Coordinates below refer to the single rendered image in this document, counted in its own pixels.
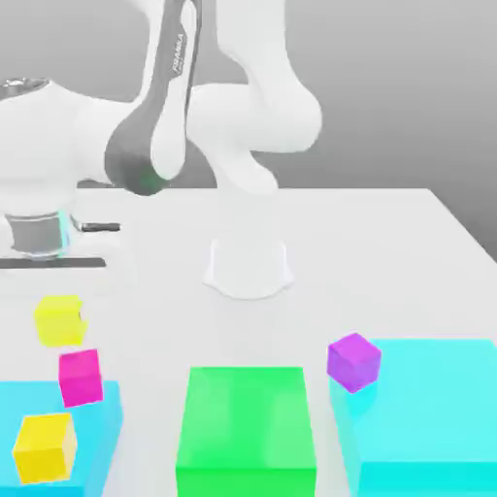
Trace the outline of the small yellow cube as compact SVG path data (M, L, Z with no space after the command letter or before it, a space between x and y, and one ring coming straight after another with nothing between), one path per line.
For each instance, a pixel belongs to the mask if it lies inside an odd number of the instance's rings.
M70 413L26 415L13 448L20 482L34 484L68 480L77 448L77 435Z
M38 338L46 347L81 346L87 329L77 295L48 295L34 311Z

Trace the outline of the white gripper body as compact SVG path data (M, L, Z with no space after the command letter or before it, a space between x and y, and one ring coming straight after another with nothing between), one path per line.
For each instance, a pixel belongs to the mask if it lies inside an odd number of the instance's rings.
M104 258L0 257L0 290L87 290L109 284Z

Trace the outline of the large green box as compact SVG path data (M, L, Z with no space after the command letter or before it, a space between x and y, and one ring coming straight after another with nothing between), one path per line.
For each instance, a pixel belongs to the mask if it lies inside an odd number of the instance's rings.
M315 497L316 472L302 368L191 368L178 497Z

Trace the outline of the large cyan box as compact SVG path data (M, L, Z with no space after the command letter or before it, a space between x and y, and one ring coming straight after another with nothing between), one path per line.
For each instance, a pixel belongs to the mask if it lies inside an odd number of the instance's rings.
M13 448L23 418L63 410L56 381L0 381L0 497L102 497L123 419L116 381L104 382L101 402L69 410L78 440L71 478L20 482Z
M375 344L377 381L329 382L350 497L497 497L497 346Z

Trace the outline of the small magenta cube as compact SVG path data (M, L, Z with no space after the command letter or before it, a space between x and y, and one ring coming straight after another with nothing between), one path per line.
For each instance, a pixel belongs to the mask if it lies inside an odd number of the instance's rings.
M104 393L98 350L60 354L58 383L65 408L101 402Z

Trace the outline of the small purple cube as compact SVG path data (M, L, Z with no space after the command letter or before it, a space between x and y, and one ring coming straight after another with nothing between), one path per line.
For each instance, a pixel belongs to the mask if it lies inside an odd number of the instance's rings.
M328 346L327 374L349 393L375 382L380 367L381 350L359 333L351 333Z

